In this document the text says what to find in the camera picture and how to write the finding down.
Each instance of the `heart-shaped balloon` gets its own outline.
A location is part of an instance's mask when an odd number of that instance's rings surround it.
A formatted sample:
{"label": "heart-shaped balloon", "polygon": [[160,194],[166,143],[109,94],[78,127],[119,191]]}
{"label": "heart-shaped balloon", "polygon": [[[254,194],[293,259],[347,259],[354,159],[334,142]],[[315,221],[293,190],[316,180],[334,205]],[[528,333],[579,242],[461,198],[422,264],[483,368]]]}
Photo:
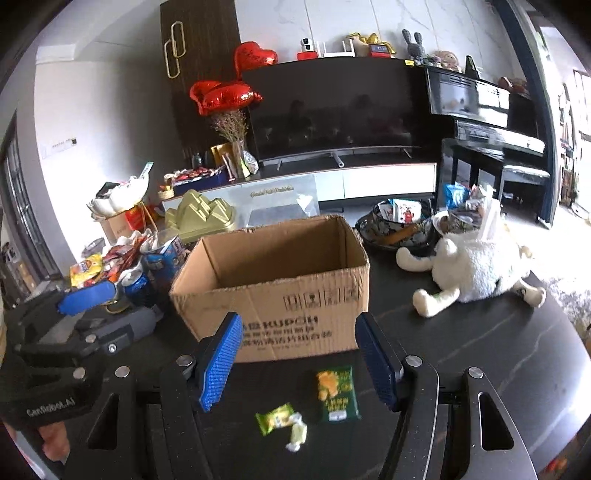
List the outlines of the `heart-shaped balloon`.
{"label": "heart-shaped balloon", "polygon": [[234,51],[234,68],[239,79],[242,78],[242,72],[274,65],[277,61],[276,51],[263,50],[255,41],[241,43]]}
{"label": "heart-shaped balloon", "polygon": [[254,92],[250,85],[239,80],[199,80],[191,87],[189,96],[197,103],[199,115],[238,110],[262,100],[262,96]]}

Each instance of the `figurine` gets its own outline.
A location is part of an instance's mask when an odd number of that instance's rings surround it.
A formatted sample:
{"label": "figurine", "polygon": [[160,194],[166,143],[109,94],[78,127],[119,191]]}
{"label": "figurine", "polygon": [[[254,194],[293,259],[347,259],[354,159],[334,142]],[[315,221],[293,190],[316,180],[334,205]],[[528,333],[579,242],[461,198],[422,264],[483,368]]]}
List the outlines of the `figurine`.
{"label": "figurine", "polygon": [[417,41],[413,43],[413,39],[410,36],[410,32],[406,29],[402,31],[402,36],[406,40],[408,46],[408,55],[414,60],[414,63],[419,65],[423,64],[423,58],[425,56],[425,47],[423,47],[423,36],[419,32],[414,33],[414,39]]}
{"label": "figurine", "polygon": [[346,38],[357,38],[361,43],[364,43],[366,45],[383,45],[388,49],[390,55],[394,55],[396,53],[396,51],[394,50],[393,46],[390,45],[390,43],[388,43],[387,41],[381,41],[379,39],[377,33],[372,33],[369,37],[364,37],[361,33],[355,32],[351,35],[347,35]]}
{"label": "figurine", "polygon": [[441,58],[441,68],[451,70],[453,72],[462,72],[460,60],[458,60],[454,52],[447,50],[438,51],[435,53],[435,55]]}

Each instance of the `screw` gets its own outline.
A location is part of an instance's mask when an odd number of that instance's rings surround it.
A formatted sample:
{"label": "screw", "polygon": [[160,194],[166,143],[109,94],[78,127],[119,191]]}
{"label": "screw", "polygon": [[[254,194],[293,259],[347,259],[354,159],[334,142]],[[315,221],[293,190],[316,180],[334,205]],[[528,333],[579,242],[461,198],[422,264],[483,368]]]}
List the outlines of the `screw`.
{"label": "screw", "polygon": [[72,375],[76,380],[82,380],[86,375],[86,370],[84,370],[84,367],[78,367],[74,370],[74,373]]}
{"label": "screw", "polygon": [[482,378],[484,373],[482,373],[482,370],[480,370],[478,367],[470,367],[468,369],[468,375],[470,375],[472,378]]}
{"label": "screw", "polygon": [[193,363],[193,357],[191,355],[181,355],[177,358],[177,365],[180,367],[188,367]]}
{"label": "screw", "polygon": [[406,361],[411,367],[420,367],[423,364],[421,357],[416,355],[409,355],[406,357]]}
{"label": "screw", "polygon": [[121,365],[121,367],[115,370],[115,376],[117,378],[125,378],[127,375],[129,375],[129,367],[126,367],[125,365]]}

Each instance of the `cardboard box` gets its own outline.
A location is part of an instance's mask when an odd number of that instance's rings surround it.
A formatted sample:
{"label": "cardboard box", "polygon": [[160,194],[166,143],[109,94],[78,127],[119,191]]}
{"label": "cardboard box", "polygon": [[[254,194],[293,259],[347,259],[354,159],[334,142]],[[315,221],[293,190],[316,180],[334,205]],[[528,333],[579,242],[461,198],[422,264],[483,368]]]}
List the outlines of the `cardboard box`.
{"label": "cardboard box", "polygon": [[170,297],[197,339],[238,312],[236,362],[352,350],[355,319],[368,308],[369,260],[338,215],[219,233],[197,244]]}
{"label": "cardboard box", "polygon": [[130,236],[134,230],[143,232],[145,230],[145,215],[142,206],[136,205],[125,212],[102,220],[100,225],[109,243],[115,245],[120,236]]}

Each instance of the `tv screen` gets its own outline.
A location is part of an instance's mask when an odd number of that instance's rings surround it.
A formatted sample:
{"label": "tv screen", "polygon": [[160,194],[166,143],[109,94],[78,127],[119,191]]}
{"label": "tv screen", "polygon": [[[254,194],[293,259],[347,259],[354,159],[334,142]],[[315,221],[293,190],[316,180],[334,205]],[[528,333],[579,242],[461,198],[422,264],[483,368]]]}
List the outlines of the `tv screen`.
{"label": "tv screen", "polygon": [[429,115],[424,70],[403,60],[333,57],[251,70],[263,100],[250,116],[258,158],[418,146]]}

